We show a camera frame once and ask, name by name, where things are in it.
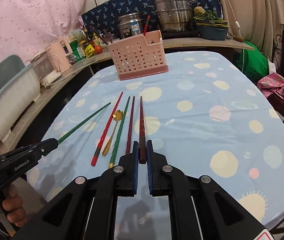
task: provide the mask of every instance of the red chopstick in pot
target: red chopstick in pot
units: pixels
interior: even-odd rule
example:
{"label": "red chopstick in pot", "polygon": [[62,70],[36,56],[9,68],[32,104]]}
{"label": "red chopstick in pot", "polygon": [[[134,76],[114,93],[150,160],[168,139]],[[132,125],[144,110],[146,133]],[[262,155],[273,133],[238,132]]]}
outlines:
{"label": "red chopstick in pot", "polygon": [[151,18],[151,16],[147,16],[147,20],[146,20],[146,24],[145,24],[145,27],[144,27],[144,32],[143,32],[143,35],[145,36],[146,34],[146,31],[147,31],[147,27],[149,26],[149,19]]}

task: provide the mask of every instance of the dark red chopstick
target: dark red chopstick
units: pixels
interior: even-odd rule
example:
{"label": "dark red chopstick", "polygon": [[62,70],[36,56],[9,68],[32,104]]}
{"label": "dark red chopstick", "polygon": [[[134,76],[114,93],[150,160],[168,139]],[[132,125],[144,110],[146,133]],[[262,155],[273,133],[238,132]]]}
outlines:
{"label": "dark red chopstick", "polygon": [[145,126],[144,126],[144,112],[143,112],[143,101],[140,98],[140,136],[139,136],[139,163],[146,164],[146,139],[145,139]]}
{"label": "dark red chopstick", "polygon": [[132,102],[131,116],[130,116],[130,123],[129,123],[129,132],[128,132],[128,141],[126,142],[125,154],[130,154],[131,153],[131,140],[132,140],[132,128],[133,128],[134,102],[135,102],[135,97],[133,97],[133,102]]}
{"label": "dark red chopstick", "polygon": [[146,20],[146,23],[145,23],[145,27],[144,27],[144,32],[143,32],[143,35],[145,36],[146,34],[146,31],[147,31],[147,27],[149,26],[149,19],[151,18],[151,16],[147,16],[147,20]]}

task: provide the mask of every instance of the chopstick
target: chopstick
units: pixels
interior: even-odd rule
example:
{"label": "chopstick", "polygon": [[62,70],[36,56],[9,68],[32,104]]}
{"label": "chopstick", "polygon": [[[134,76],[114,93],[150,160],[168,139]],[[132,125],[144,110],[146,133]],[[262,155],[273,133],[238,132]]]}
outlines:
{"label": "chopstick", "polygon": [[119,144],[120,144],[121,134],[122,134],[122,130],[123,130],[123,125],[124,125],[124,121],[125,121],[126,112],[128,111],[130,98],[131,97],[129,97],[128,101],[126,102],[126,106],[125,106],[125,110],[124,110],[124,113],[123,113],[123,117],[122,117],[122,120],[121,120],[121,123],[120,123],[120,127],[119,127],[119,130],[118,130],[118,134],[116,135],[116,140],[115,140],[115,143],[114,143],[114,148],[113,148],[112,156],[111,156],[110,163],[109,163],[109,169],[112,168],[114,166],[114,164],[115,164],[116,154],[118,153],[118,148],[119,148]]}
{"label": "chopstick", "polygon": [[145,24],[145,27],[144,27],[144,32],[143,32],[143,35],[145,36],[146,34],[146,31],[147,31],[147,27],[149,26],[149,19],[151,18],[151,16],[147,16],[147,20],[146,20],[146,24]]}
{"label": "chopstick", "polygon": [[146,164],[146,139],[145,139],[145,126],[144,126],[144,111],[143,100],[140,98],[140,137],[139,137],[139,163]]}
{"label": "chopstick", "polygon": [[98,31],[96,31],[93,26],[90,26],[90,29],[93,30],[93,32],[101,39],[103,40],[103,42],[107,45],[107,41],[106,39],[102,38],[102,36],[100,35],[100,33]]}
{"label": "chopstick", "polygon": [[120,96],[119,96],[119,98],[118,98],[118,100],[117,100],[117,102],[116,102],[116,104],[114,106],[114,109],[113,109],[113,111],[112,111],[112,113],[111,113],[111,115],[109,117],[109,120],[106,123],[105,129],[103,131],[103,134],[101,136],[100,142],[99,142],[99,144],[97,146],[97,149],[95,150],[95,153],[94,153],[94,156],[93,156],[93,159],[92,159],[92,162],[91,162],[92,166],[95,166],[97,161],[98,161],[98,157],[99,157],[100,151],[102,149],[102,146],[103,146],[103,143],[104,143],[107,131],[109,130],[109,127],[110,127],[111,122],[112,122],[113,114],[114,114],[114,112],[116,111],[116,108],[119,105],[119,102],[121,100],[122,95],[123,95],[123,92],[120,94]]}
{"label": "chopstick", "polygon": [[105,29],[103,29],[103,32],[109,38],[110,42],[113,43],[112,36],[109,35]]}
{"label": "chopstick", "polygon": [[106,104],[105,106],[103,106],[102,108],[100,108],[99,110],[97,110],[95,113],[91,114],[88,118],[86,118],[85,120],[83,120],[82,122],[80,122],[76,127],[74,127],[73,129],[71,129],[69,132],[67,132],[65,135],[63,135],[60,139],[58,139],[58,143],[61,144],[66,138],[68,138],[72,133],[74,133],[78,128],[80,128],[84,123],[86,123],[88,120],[90,120],[92,117],[94,117],[97,113],[99,113],[100,111],[102,111],[104,108],[106,108],[107,106],[109,106],[111,104],[111,102],[109,102],[108,104]]}
{"label": "chopstick", "polygon": [[130,154],[131,153],[131,140],[132,140],[132,129],[133,129],[134,102],[135,102],[135,97],[133,97],[133,101],[132,101],[132,109],[131,109],[131,116],[130,116],[130,123],[129,123],[129,132],[128,132],[128,141],[126,142],[125,154]]}

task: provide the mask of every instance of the green plant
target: green plant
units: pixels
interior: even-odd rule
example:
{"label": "green plant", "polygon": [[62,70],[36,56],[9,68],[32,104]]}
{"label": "green plant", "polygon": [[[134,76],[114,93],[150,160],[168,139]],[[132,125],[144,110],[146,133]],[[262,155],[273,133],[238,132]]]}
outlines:
{"label": "green plant", "polygon": [[204,13],[199,12],[195,17],[196,19],[209,20],[209,21],[221,21],[221,17],[218,17],[215,10],[207,10]]}

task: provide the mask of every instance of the gold spoon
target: gold spoon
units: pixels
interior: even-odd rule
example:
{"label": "gold spoon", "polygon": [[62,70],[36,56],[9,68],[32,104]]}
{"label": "gold spoon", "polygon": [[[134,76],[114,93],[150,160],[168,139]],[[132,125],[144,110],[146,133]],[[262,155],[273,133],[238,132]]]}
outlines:
{"label": "gold spoon", "polygon": [[123,112],[120,111],[120,110],[117,110],[113,114],[113,119],[114,119],[114,121],[116,121],[116,124],[115,124],[114,130],[112,132],[111,138],[107,142],[107,144],[106,144],[106,146],[105,146],[105,148],[104,148],[104,150],[102,152],[102,156],[105,156],[107,154],[107,152],[109,151],[111,143],[112,143],[112,140],[113,140],[113,136],[114,136],[114,133],[115,133],[115,130],[116,130],[116,126],[118,125],[118,122],[122,119],[122,117],[123,117]]}

